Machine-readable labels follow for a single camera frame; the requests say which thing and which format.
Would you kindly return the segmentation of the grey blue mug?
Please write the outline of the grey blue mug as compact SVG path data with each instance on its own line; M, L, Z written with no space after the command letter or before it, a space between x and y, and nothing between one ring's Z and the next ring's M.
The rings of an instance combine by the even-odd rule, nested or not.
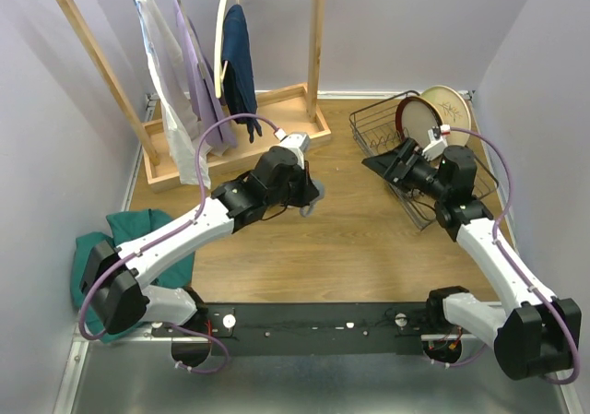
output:
M315 196L311 199L308 205L300 208L300 215L304 218L310 217L318 202L325 198L325 186L322 182L312 179L312 186L315 191Z

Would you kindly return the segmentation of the red rimmed plate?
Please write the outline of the red rimmed plate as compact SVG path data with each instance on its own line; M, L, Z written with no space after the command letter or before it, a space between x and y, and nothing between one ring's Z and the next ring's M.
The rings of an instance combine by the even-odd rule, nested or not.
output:
M404 98L396 107L395 129L401 141L412 138L425 148L431 142L428 131L442 124L436 108L420 96Z

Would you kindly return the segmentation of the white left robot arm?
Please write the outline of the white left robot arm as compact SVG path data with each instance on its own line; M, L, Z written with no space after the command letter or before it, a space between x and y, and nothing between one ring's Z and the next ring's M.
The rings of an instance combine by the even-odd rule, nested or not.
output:
M80 315L94 312L108 335L151 321L171 322L182 334L195 335L205 322L195 293L157 287L155 280L200 247L263 220L269 208L297 207L308 216L324 195L299 149L274 146L253 169L220 184L180 218L117 247L95 244L79 283Z

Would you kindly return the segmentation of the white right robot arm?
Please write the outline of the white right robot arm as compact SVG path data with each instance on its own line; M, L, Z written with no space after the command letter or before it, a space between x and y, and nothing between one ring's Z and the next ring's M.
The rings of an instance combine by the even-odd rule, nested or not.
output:
M415 140L363 160L363 165L405 192L418 190L434 201L439 225L478 265L500 299L492 308L462 287L434 290L424 310L426 326L437 333L458 325L490 347L502 371L518 381L549 379L581 371L578 350L582 311L560 299L506 242L490 210L474 193L478 164L470 148L450 146L438 166L421 154Z

